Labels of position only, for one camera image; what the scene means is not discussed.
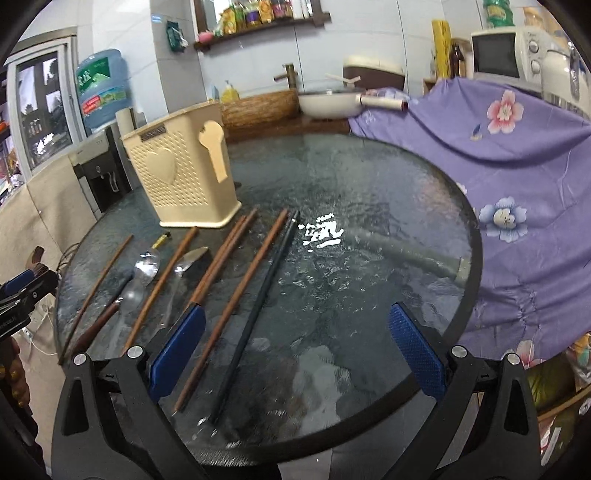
chopstick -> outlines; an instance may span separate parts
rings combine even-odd
[[[256,253],[254,260],[252,260],[250,266],[248,267],[246,274],[244,275],[241,282],[236,287],[236,290],[234,290],[234,293],[232,294],[232,297],[230,298],[228,305],[226,305],[226,308],[222,312],[222,317],[217,322],[215,328],[213,329],[211,336],[209,337],[209,340],[207,341],[207,344],[203,350],[203,353],[201,354],[201,357],[199,358],[199,361],[197,362],[197,365],[195,365],[195,367],[193,368],[191,374],[189,375],[189,379],[185,383],[183,390],[181,391],[181,394],[180,394],[177,402],[174,405],[173,414],[184,408],[187,400],[189,399],[190,394],[193,392],[193,390],[195,389],[195,387],[199,383],[199,378],[201,377],[203,370],[205,370],[205,365],[206,365],[207,359],[209,358],[209,355],[211,354],[213,348],[215,347],[215,344],[217,343],[217,341],[221,337],[223,329],[226,326],[226,324],[228,323],[228,320],[230,319],[232,312],[236,308],[238,301],[242,297],[242,294],[246,290],[248,283],[250,282],[250,280],[254,276],[256,268],[261,263],[261,260],[263,259],[263,257],[265,256],[265,254],[267,253],[269,248],[271,247],[273,240],[275,239],[275,237],[277,236],[277,234],[279,233],[279,231],[283,227],[283,224],[285,223],[285,219],[287,219],[287,209],[284,209],[279,214],[279,217],[277,217],[277,220],[273,224],[273,227],[271,227],[271,230],[269,231],[267,237],[265,238],[265,241],[263,242],[261,248]]]
[[[213,401],[212,413],[209,416],[209,421],[216,425],[219,417],[223,411],[224,406],[226,405],[226,401],[228,399],[228,395],[230,393],[230,389],[232,388],[232,384],[236,378],[236,372],[238,371],[238,364],[240,363],[240,359],[242,358],[242,354],[246,349],[248,341],[252,335],[252,331],[255,327],[256,320],[262,310],[262,305],[267,298],[267,294],[271,288],[271,284],[273,282],[273,278],[279,269],[279,265],[281,260],[285,256],[285,253],[289,249],[291,245],[291,241],[294,238],[294,233],[296,232],[296,227],[300,218],[299,210],[296,210],[292,215],[291,218],[287,221],[288,225],[283,233],[283,237],[281,238],[281,243],[275,255],[273,255],[273,260],[271,261],[271,266],[269,270],[267,270],[267,274],[265,276],[265,280],[262,283],[261,289],[256,296],[255,304],[252,307],[251,313],[248,316],[248,321],[244,326],[244,330],[242,331],[242,335],[240,340],[238,340],[238,345],[236,346],[236,350],[234,351],[234,356],[232,357],[232,361],[230,362],[230,366],[226,371],[226,375],[222,381],[222,386],[217,393],[216,399]]]
[[[100,284],[102,283],[102,281],[105,279],[105,277],[109,273],[109,270],[111,270],[111,267],[113,267],[113,265],[115,264],[115,262],[117,261],[119,256],[123,253],[123,250],[125,250],[125,247],[127,247],[128,243],[131,242],[133,237],[134,237],[133,235],[130,235],[119,246],[119,248],[115,252],[115,255],[113,255],[111,260],[109,260],[109,263],[107,263],[106,267],[100,273],[99,278],[96,280],[95,284],[93,285],[92,289],[90,290],[90,293],[88,294],[88,296],[86,297],[86,300],[82,304],[82,308],[80,309],[80,311],[78,312],[78,315],[76,315],[76,318],[74,319],[74,325],[72,326],[72,329],[70,330],[70,333],[68,334],[66,342],[64,343],[64,348],[62,349],[61,355],[57,361],[58,365],[63,365],[64,360],[66,358],[66,352],[68,350],[68,347],[70,346],[70,342],[72,341],[72,337],[74,336],[74,332],[78,328],[78,324],[80,323],[80,320],[82,320],[82,316],[84,315],[86,309],[89,307],[90,301],[92,300],[92,297],[95,295],[96,290],[98,290]]]
[[[254,218],[256,216],[256,213],[257,213],[257,209],[256,208],[252,209],[251,212],[248,214],[248,217],[246,217],[246,219],[244,219],[244,221],[240,222],[240,220],[238,220],[238,222],[236,223],[236,227],[235,227],[236,232],[234,233],[234,236],[229,239],[228,244],[226,245],[226,248],[223,251],[221,251],[222,249],[220,248],[220,250],[217,252],[216,258],[219,254],[218,262],[215,263],[215,260],[212,262],[211,267],[210,267],[211,271],[209,272],[209,275],[207,277],[205,277],[205,276],[203,277],[203,279],[199,285],[199,287],[201,287],[201,289],[199,287],[197,287],[197,290],[191,296],[189,303],[194,302],[194,303],[198,303],[200,305],[203,303],[203,301],[205,300],[205,297],[207,296],[207,293],[209,292],[209,289],[211,288],[213,282],[215,282],[217,275],[219,274],[220,270],[222,269],[224,263],[226,262],[228,257],[232,254],[232,252],[236,248],[238,242],[240,241],[240,239],[242,238],[242,236],[244,235],[246,230],[249,228],[250,224],[252,223],[252,221],[254,220]]]
[[[213,280],[210,281],[209,278],[212,276],[212,274],[217,275],[217,273],[219,272],[219,269],[221,269],[221,265],[219,265],[219,264],[222,260],[222,257],[224,256],[225,251],[228,249],[228,245],[232,242],[232,239],[236,236],[236,233],[238,232],[238,230],[240,230],[240,227],[244,223],[244,220],[246,220],[246,216],[242,215],[236,221],[236,223],[232,227],[232,230],[230,230],[230,233],[228,233],[228,235],[226,236],[226,239],[224,240],[224,243],[222,244],[222,246],[219,249],[217,249],[216,256],[213,257],[213,261],[209,265],[209,268],[205,272],[205,275],[203,276],[203,278],[199,282],[199,285],[197,285],[197,287],[193,291],[193,294],[191,295],[191,298],[187,302],[185,309],[189,306],[190,303],[198,303],[197,302],[198,299],[199,300],[203,299],[203,296],[204,296],[202,294],[203,289],[206,288],[206,286],[207,286],[207,289],[209,289],[209,285],[211,285],[211,283],[213,282]]]
[[[121,355],[123,355],[133,345],[133,342],[134,342],[135,338],[137,337],[139,329],[142,328],[142,325],[144,324],[144,321],[145,321],[146,317],[148,316],[148,312],[150,311],[150,308],[152,308],[152,305],[156,301],[156,297],[160,293],[160,290],[162,290],[162,288],[164,287],[164,284],[166,283],[168,276],[170,275],[170,273],[174,269],[175,265],[178,263],[180,258],[184,255],[184,253],[189,248],[189,245],[193,241],[193,238],[195,237],[195,235],[197,235],[198,231],[199,231],[199,228],[197,228],[196,226],[191,228],[187,232],[185,237],[183,238],[183,241],[181,242],[181,244],[178,246],[178,248],[174,252],[173,257],[168,262],[168,265],[166,265],[166,269],[162,273],[162,276],[158,280],[158,283],[155,285],[154,289],[150,293],[150,296],[148,297],[148,300],[146,300],[146,303],[144,304],[141,312],[139,313],[139,315],[135,321],[134,327],[131,330],[131,333],[129,334],[127,341],[125,342],[125,347],[123,348]]]

paper towel roll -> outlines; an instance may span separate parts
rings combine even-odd
[[[119,125],[119,132],[121,133],[122,137],[136,129],[134,110],[131,107],[119,110],[115,114],[115,118],[117,119],[117,124]]]

pan handle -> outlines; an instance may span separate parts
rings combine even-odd
[[[360,94],[357,100],[361,105],[373,106],[376,108],[386,108],[388,110],[408,110],[408,102],[404,100],[397,100],[395,98],[375,97],[372,95]]]

glass door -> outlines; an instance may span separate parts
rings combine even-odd
[[[8,59],[12,134],[26,179],[85,137],[68,58],[71,46],[69,39],[56,40]]]

microwave oven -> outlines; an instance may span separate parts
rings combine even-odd
[[[542,61],[557,48],[539,27],[502,27],[472,34],[474,78],[542,91]]]

